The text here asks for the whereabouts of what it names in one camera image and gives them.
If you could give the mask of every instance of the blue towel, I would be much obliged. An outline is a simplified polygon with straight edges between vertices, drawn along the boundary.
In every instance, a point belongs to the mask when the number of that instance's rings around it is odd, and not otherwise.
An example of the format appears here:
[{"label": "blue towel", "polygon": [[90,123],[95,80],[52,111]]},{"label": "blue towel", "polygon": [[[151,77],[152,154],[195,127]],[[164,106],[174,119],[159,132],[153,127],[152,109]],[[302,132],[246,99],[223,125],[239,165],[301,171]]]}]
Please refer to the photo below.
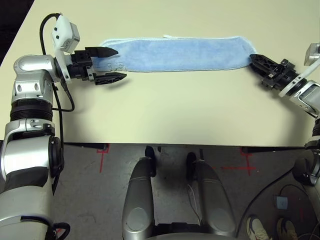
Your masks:
[{"label": "blue towel", "polygon": [[242,36],[228,38],[121,38],[108,39],[102,47],[119,54],[93,58],[97,71],[173,72],[231,70],[250,64],[256,49]]}]

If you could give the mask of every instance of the gray floor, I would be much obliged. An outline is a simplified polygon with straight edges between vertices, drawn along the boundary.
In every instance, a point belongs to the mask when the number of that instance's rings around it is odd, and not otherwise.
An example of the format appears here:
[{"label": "gray floor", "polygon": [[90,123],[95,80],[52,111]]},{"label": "gray floor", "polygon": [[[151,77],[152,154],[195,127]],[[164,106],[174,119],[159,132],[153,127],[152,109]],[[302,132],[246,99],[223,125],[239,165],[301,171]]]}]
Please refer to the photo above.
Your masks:
[{"label": "gray floor", "polygon": [[[157,151],[157,176],[152,179],[156,223],[187,222],[197,219],[190,207],[185,180],[185,158],[188,152],[199,155],[200,146],[164,145]],[[299,150],[255,153],[250,156],[250,175],[246,157],[239,147],[202,146],[204,159],[215,168],[230,199],[236,221],[251,199],[269,182],[289,170]],[[54,197],[56,222],[71,225],[69,240],[122,239],[121,216],[131,172],[144,155],[145,145],[111,144],[103,156],[96,149],[66,146],[65,169]],[[283,194],[289,199],[288,210],[277,210],[274,195],[285,184],[297,184],[288,175],[268,189],[249,210],[260,217],[271,237],[277,238],[275,224],[278,217],[289,217],[297,233],[312,231],[316,218],[308,198],[294,187]],[[239,235],[248,239],[245,224]]]}]

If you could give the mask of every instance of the beige table surface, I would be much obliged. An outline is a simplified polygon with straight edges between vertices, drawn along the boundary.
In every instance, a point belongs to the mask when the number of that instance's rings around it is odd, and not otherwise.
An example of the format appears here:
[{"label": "beige table surface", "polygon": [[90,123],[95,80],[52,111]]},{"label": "beige table surface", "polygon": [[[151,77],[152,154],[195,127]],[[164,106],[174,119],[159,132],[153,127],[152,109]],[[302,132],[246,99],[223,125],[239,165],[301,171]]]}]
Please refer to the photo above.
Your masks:
[{"label": "beige table surface", "polygon": [[[77,25],[77,50],[108,38],[244,36],[260,54],[278,63],[286,58],[297,71],[320,35],[318,0],[36,0],[0,67],[0,139],[10,120],[13,63],[41,54],[39,26],[53,12]],[[54,22],[44,32],[49,54]],[[318,81],[319,72],[312,78]],[[127,72],[118,83],[74,80],[69,89],[76,111],[63,114],[66,142],[302,146],[313,127],[310,116],[261,88],[248,68]]]}]

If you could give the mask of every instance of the red tape mark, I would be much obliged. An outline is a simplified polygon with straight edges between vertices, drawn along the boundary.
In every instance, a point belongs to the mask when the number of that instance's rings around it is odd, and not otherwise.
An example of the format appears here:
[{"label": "red tape mark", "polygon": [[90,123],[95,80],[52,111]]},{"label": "red tape mark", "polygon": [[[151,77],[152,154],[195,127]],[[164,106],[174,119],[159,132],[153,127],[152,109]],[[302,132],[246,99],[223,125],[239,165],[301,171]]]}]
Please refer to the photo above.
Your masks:
[{"label": "red tape mark", "polygon": [[222,166],[221,169],[236,169],[236,170],[256,170],[255,166]]},{"label": "red tape mark", "polygon": [[256,170],[255,166],[221,166],[222,170]]},{"label": "red tape mark", "polygon": [[249,157],[252,156],[252,154],[251,153],[244,153],[242,151],[242,148],[240,147],[240,155],[245,157],[246,167],[247,167],[247,170],[248,170],[248,175],[250,176],[251,175],[251,172],[250,172],[251,167],[250,167],[250,164],[249,164]]},{"label": "red tape mark", "polygon": [[104,165],[104,156],[105,156],[105,154],[109,153],[109,149],[110,149],[110,144],[106,143],[106,150],[99,150],[99,149],[96,150],[97,154],[101,154],[99,173],[102,172],[102,167]]}]

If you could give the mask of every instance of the shoe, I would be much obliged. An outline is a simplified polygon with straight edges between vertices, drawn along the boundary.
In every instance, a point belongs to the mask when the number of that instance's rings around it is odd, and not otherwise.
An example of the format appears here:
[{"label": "shoe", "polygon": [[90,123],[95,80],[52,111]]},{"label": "shoe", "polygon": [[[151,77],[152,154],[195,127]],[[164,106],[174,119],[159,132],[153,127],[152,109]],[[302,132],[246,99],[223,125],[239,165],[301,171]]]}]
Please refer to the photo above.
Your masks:
[{"label": "shoe", "polygon": [[151,167],[150,176],[154,178],[157,174],[157,160],[156,160],[155,151],[152,146],[146,146],[144,150],[144,156],[150,158],[150,167]]},{"label": "shoe", "polygon": [[276,224],[279,240],[298,240],[296,228],[292,221],[280,218]]},{"label": "shoe", "polygon": [[186,179],[188,182],[192,182],[195,178],[195,164],[194,162],[197,161],[197,156],[194,152],[189,152],[186,156],[185,165],[186,165]]},{"label": "shoe", "polygon": [[272,240],[257,216],[249,216],[246,221],[246,233],[250,240]]}]

